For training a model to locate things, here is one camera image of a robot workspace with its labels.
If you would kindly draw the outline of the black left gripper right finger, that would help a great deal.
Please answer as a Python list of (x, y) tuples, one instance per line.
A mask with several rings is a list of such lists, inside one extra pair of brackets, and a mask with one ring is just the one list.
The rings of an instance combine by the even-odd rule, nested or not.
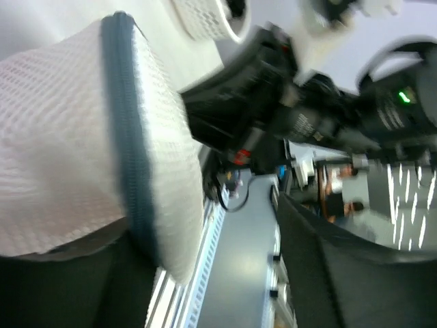
[(392, 249), (281, 193), (281, 255), (299, 327), (435, 327), (436, 253)]

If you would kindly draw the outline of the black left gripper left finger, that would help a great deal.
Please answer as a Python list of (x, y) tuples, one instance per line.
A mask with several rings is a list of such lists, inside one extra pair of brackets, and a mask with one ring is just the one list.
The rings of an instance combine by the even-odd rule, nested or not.
[(119, 220), (45, 254), (1, 257), (2, 327), (144, 327), (154, 261)]

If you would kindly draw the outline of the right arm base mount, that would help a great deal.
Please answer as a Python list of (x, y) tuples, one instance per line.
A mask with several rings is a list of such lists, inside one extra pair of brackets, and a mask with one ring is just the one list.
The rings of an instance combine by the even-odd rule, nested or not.
[[(205, 158), (201, 162), (203, 179), (203, 193), (206, 198), (215, 204), (220, 204), (227, 213), (236, 213), (243, 209), (249, 200), (249, 190), (255, 180), (251, 176), (247, 183), (242, 181), (242, 170), (236, 167), (227, 167), (220, 156), (213, 150), (207, 148)], [(225, 192), (229, 200), (237, 198), (238, 188), (246, 186), (246, 194), (243, 201), (237, 207), (229, 208), (225, 202)]]

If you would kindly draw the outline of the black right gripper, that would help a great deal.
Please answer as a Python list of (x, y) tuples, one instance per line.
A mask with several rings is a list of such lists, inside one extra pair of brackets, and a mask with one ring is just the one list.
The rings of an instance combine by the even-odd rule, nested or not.
[(299, 83), (297, 73), (291, 38), (258, 28), (224, 69), (182, 92), (194, 139), (230, 161), (256, 156), (267, 138), (340, 151), (339, 89), (324, 74)]

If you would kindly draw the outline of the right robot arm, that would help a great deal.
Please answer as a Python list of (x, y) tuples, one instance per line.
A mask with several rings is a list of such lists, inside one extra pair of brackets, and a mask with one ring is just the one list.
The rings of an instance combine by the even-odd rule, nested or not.
[(257, 30), (229, 65), (182, 92), (191, 133), (236, 165), (262, 155), (267, 138), (383, 163), (436, 153), (436, 43), (394, 44), (368, 63), (358, 94), (312, 72), (299, 79), (294, 40), (275, 25)]

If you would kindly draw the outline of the white mesh laundry bag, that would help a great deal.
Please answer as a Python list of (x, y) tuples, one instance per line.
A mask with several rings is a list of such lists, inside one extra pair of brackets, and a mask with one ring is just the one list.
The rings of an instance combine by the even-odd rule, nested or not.
[(43, 254), (121, 218), (177, 283), (191, 280), (203, 190), (186, 111), (117, 12), (1, 62), (1, 254)]

